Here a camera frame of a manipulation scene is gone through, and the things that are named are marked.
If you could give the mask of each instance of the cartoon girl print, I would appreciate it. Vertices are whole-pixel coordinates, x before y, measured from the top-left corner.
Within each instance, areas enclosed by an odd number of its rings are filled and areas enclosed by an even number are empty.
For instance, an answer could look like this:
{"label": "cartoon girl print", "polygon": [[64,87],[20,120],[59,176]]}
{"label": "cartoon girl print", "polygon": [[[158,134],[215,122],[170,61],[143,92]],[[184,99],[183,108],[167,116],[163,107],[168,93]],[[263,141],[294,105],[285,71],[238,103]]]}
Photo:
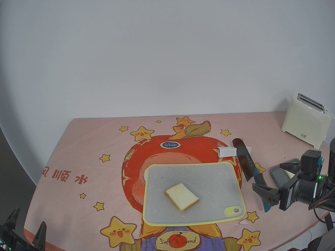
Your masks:
{"label": "cartoon girl print", "polygon": [[[127,153],[122,165],[122,185],[125,196],[134,209],[143,212],[145,170],[153,164],[198,164],[219,161],[218,146],[227,146],[223,142],[203,136],[210,132],[209,121],[194,124],[187,116],[177,118],[176,134],[153,136],[135,144]],[[178,148],[164,148],[164,143],[175,141]],[[221,158],[220,161],[231,162],[240,187],[242,170],[236,157]],[[138,251],[240,251],[237,239],[223,237],[216,224],[157,227],[143,222],[140,237],[133,245],[123,243],[120,250]]]}

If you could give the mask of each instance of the kitchen knife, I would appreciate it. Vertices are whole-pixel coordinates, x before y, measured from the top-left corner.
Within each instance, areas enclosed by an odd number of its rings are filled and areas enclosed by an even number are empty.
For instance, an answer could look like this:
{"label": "kitchen knife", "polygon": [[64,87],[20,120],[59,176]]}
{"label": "kitchen knife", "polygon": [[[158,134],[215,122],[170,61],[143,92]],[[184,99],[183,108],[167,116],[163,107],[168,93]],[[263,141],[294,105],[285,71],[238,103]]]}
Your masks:
{"label": "kitchen knife", "polygon": [[[256,184],[267,186],[263,177],[263,173],[259,173],[243,141],[241,139],[233,139],[232,144],[236,148],[236,156],[240,161],[242,171],[247,181],[254,177]],[[263,199],[262,202],[264,211],[269,211],[271,208],[269,203]]]}

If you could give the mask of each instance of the small apple logo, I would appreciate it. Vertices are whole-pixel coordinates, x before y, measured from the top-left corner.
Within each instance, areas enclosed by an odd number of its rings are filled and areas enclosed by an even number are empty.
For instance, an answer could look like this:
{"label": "small apple logo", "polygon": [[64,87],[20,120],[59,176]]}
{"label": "small apple logo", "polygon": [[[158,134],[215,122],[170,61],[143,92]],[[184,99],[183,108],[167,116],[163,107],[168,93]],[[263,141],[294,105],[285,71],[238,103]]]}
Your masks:
{"label": "small apple logo", "polygon": [[182,235],[182,232],[179,234],[173,234],[169,238],[169,245],[173,248],[181,248],[187,244],[187,238]]}

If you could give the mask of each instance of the toaster slot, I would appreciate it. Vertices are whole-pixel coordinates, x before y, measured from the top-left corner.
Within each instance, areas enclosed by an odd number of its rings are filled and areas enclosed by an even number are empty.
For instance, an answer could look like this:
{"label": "toaster slot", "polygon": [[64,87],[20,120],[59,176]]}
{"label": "toaster slot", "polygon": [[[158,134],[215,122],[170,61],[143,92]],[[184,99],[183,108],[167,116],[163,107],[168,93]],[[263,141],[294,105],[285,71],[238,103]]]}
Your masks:
{"label": "toaster slot", "polygon": [[312,107],[314,109],[316,109],[319,112],[325,113],[325,108],[323,107],[322,104],[318,103],[317,101],[306,97],[303,94],[298,94],[298,100],[304,104],[306,104],[309,107]]}

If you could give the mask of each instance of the white wall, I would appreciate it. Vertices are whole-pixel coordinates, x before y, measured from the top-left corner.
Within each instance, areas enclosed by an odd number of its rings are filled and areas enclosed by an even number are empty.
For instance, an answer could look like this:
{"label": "white wall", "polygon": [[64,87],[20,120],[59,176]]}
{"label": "white wall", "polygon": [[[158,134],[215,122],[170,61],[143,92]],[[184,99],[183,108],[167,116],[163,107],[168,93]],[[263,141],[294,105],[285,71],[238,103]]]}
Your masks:
{"label": "white wall", "polygon": [[335,0],[2,0],[0,127],[37,183],[77,117],[284,111],[295,90],[335,113],[334,12]]}

